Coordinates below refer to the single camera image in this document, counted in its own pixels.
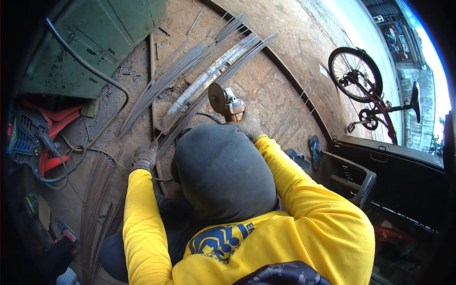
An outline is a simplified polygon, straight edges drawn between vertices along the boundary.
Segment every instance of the sky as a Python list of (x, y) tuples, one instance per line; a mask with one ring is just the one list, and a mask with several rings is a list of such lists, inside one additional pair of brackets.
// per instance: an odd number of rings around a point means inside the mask
[(445, 71), (440, 61), (439, 55), (435, 50), (432, 40), (424, 28), (416, 28), (418, 36), (421, 38), (423, 54), (426, 63), (434, 73), (435, 86), (435, 122), (434, 135), (439, 135), (439, 142), (443, 138), (443, 126), (439, 123), (439, 117), (445, 118), (445, 115), (451, 109), (450, 95), (448, 93), (448, 83), (446, 81)]

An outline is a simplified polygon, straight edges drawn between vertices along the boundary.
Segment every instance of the bicycle pedal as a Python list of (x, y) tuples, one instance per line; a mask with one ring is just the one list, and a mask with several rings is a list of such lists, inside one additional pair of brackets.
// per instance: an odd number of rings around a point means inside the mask
[(351, 134), (355, 130), (355, 123), (351, 122), (348, 124), (347, 131)]

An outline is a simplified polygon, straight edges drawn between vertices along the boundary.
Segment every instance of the work glove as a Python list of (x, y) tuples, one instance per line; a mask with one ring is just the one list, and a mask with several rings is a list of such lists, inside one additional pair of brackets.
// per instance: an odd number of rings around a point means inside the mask
[(242, 120), (239, 122), (226, 122), (224, 124), (232, 124), (233, 126), (236, 126), (253, 143), (266, 136), (261, 130), (259, 122), (255, 119), (252, 113), (247, 110), (244, 111)]
[(135, 151), (135, 157), (131, 162), (130, 172), (135, 171), (136, 169), (144, 169), (148, 172), (151, 171), (152, 167), (155, 164), (158, 151), (158, 141), (153, 141), (149, 147), (143, 145)]

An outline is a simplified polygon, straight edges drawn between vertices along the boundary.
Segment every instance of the bicycle frame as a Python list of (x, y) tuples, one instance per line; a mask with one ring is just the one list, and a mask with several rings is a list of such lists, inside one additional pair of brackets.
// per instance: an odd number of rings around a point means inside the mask
[(382, 124), (385, 125), (385, 127), (388, 129), (388, 136), (391, 138), (391, 140), (393, 141), (393, 144), (394, 145), (397, 145), (398, 144), (398, 140), (397, 140), (397, 137), (396, 137), (396, 131), (394, 130), (394, 126), (393, 126), (393, 122), (391, 121), (391, 118), (389, 117), (389, 112), (391, 112), (391, 110), (386, 106), (386, 104), (383, 102), (383, 100), (379, 100), (379, 96), (377, 96), (376, 94), (371, 94), (370, 92), (368, 92), (362, 85), (361, 83), (358, 82), (358, 80), (353, 80), (353, 83), (356, 84), (356, 86), (358, 86), (358, 88), (360, 90), (363, 91), (363, 93), (369, 98), (372, 100), (372, 102), (374, 103), (375, 105), (375, 108), (372, 110), (372, 112), (374, 114), (383, 114), (383, 117), (385, 118), (385, 121), (383, 121), (382, 119), (378, 118), (378, 121), (380, 121)]

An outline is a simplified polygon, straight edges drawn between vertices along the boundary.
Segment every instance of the yellow long-sleeve shirt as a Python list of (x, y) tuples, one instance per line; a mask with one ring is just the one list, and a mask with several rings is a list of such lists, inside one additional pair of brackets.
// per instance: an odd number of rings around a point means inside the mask
[(316, 184), (267, 137), (255, 146), (274, 176), (288, 210), (207, 227), (188, 243), (174, 267), (151, 175), (129, 176), (124, 249), (130, 284), (232, 284), (258, 268), (300, 260), (333, 284), (367, 284), (374, 232), (367, 216), (342, 196)]

